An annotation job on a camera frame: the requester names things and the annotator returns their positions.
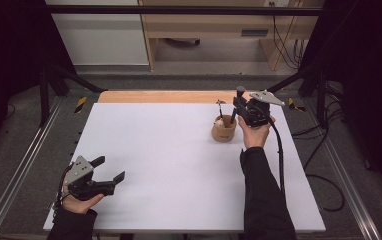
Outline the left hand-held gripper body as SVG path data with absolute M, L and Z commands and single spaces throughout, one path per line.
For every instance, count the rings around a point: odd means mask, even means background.
M 97 182 L 92 179 L 94 169 L 83 156 L 78 156 L 70 165 L 68 175 L 63 182 L 69 193 L 78 200 L 89 200 L 98 194 L 113 195 L 116 183 L 113 180 Z

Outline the black metal stand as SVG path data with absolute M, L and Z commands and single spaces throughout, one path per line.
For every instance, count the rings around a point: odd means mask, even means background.
M 327 82 L 325 80 L 322 67 L 318 64 L 310 64 L 285 80 L 268 88 L 269 92 L 276 93 L 284 87 L 302 79 L 298 94 L 301 97 L 309 97 L 316 91 L 316 120 L 322 128 L 327 127 L 325 117 L 325 96 L 327 92 Z
M 66 96 L 69 93 L 69 87 L 65 83 L 66 79 L 70 79 L 94 93 L 104 92 L 103 88 L 88 82 L 72 71 L 55 64 L 45 65 L 39 75 L 41 127 L 43 127 L 50 118 L 49 88 L 52 88 L 57 96 Z

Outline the grey desk label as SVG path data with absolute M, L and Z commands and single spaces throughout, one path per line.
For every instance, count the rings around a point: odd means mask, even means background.
M 242 37 L 266 37 L 269 33 L 268 29 L 242 29 Z

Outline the wooden table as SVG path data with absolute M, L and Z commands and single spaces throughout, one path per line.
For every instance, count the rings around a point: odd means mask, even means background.
M 235 91 L 104 91 L 98 103 L 208 103 L 231 104 Z

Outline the white board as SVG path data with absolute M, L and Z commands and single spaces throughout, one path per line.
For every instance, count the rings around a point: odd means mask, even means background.
M 219 107 L 192 103 L 96 103 L 77 156 L 105 157 L 94 180 L 121 172 L 113 195 L 95 206 L 102 232 L 240 232 L 245 185 L 240 131 L 227 143 L 211 129 Z

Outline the wooden desk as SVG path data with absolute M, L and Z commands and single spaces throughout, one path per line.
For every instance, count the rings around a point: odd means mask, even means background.
M 221 6 L 317 8 L 325 0 L 138 0 L 141 6 Z M 142 16 L 149 39 L 256 39 L 260 42 L 271 70 L 291 54 L 285 47 L 293 40 L 308 41 L 318 20 L 316 16 L 257 15 L 159 15 Z M 242 29 L 268 29 L 266 37 L 242 37 Z

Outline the person's right hand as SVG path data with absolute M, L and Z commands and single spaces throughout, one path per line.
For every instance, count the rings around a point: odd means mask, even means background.
M 265 146 L 271 128 L 270 123 L 260 127 L 249 127 L 245 120 L 239 116 L 238 124 L 243 132 L 243 142 L 247 149 Z

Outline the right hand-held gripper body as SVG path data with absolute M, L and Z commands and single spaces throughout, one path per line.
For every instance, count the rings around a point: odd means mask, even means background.
M 266 125 L 270 119 L 271 105 L 284 106 L 285 103 L 267 90 L 252 92 L 242 115 L 246 124 L 250 127 Z

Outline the beige cup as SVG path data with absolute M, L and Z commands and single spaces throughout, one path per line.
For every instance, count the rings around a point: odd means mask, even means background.
M 225 128 L 220 128 L 215 126 L 215 121 L 220 120 L 220 116 L 218 116 L 214 122 L 211 129 L 212 138 L 217 142 L 230 142 L 235 136 L 236 122 L 234 124 L 230 124 L 231 115 L 223 115 L 223 122 L 225 124 Z

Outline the person's left hand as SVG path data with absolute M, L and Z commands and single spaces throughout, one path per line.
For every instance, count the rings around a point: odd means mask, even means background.
M 64 188 L 62 193 L 64 197 L 62 198 L 62 207 L 76 214 L 86 214 L 93 206 L 98 204 L 103 198 L 103 194 L 98 194 L 89 200 L 78 200 L 72 196 L 67 188 Z

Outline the thin black brush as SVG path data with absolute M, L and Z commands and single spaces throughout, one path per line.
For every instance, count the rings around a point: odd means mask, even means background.
M 223 121 L 222 105 L 225 104 L 225 102 L 223 100 L 218 99 L 216 104 L 219 107 L 219 116 L 220 116 L 220 119 Z

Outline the black curtain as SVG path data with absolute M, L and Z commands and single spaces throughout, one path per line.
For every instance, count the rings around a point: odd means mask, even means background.
M 311 63 L 329 37 L 323 74 L 344 88 L 351 129 L 382 174 L 382 0 L 325 0 L 303 63 Z
M 0 127 L 8 100 L 38 85 L 45 67 L 74 70 L 46 5 L 45 0 L 0 0 Z

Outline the black horizontal bar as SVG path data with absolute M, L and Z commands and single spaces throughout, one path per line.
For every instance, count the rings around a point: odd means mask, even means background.
M 57 14 L 170 14 L 170 15 L 275 15 L 320 16 L 323 8 L 284 7 L 220 7 L 220 6 L 107 6 L 107 5 L 47 5 Z

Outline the yellow-black tape strip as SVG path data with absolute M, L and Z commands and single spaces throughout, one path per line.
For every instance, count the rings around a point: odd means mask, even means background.
M 289 109 L 296 110 L 299 112 L 306 112 L 305 107 L 296 106 L 292 98 L 288 99 L 288 106 L 289 106 Z
M 74 110 L 74 113 L 80 113 L 80 112 L 81 112 L 81 110 L 82 110 L 82 108 L 83 108 L 83 106 L 84 106 L 86 100 L 87 100 L 87 97 L 85 97 L 85 96 L 84 96 L 84 97 L 81 97 L 81 98 L 79 99 L 79 101 L 78 101 L 78 103 L 77 103 L 77 106 L 76 106 L 76 108 L 75 108 L 75 110 Z

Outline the aluminium rail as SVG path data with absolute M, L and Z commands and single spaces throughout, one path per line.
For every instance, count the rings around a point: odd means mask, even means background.
M 330 162 L 338 184 L 343 191 L 347 206 L 350 208 L 364 239 L 382 240 L 374 221 L 372 220 L 359 192 L 356 189 L 356 186 L 351 180 L 350 175 L 346 171 L 335 147 L 327 135 L 325 135 L 325 140 L 321 146 Z
M 54 103 L 50 108 L 49 117 L 44 124 L 38 128 L 32 142 L 29 144 L 27 151 L 14 172 L 14 175 L 0 197 L 0 226 L 33 165 L 63 102 L 64 99 L 62 97 L 54 98 Z

